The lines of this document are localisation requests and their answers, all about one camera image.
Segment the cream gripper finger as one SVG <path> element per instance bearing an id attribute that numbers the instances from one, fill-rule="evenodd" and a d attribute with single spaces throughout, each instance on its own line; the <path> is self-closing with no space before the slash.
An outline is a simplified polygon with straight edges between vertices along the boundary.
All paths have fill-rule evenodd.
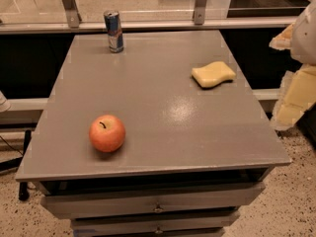
<path id="1" fill-rule="evenodd" d="M 288 130 L 316 104 L 316 66 L 303 64 L 296 72 L 286 71 L 273 109 L 271 127 Z"/>
<path id="2" fill-rule="evenodd" d="M 272 38 L 269 47 L 276 50 L 291 49 L 292 31 L 294 24 L 286 27 L 280 34 Z"/>

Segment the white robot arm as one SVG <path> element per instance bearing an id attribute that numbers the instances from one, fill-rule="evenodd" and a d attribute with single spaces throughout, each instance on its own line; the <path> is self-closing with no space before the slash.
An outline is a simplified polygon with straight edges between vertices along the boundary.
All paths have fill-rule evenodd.
<path id="1" fill-rule="evenodd" d="M 271 126 L 288 130 L 316 104 L 316 2 L 311 2 L 297 20 L 274 37 L 269 47 L 290 51 L 302 66 L 286 71 L 279 86 Z"/>

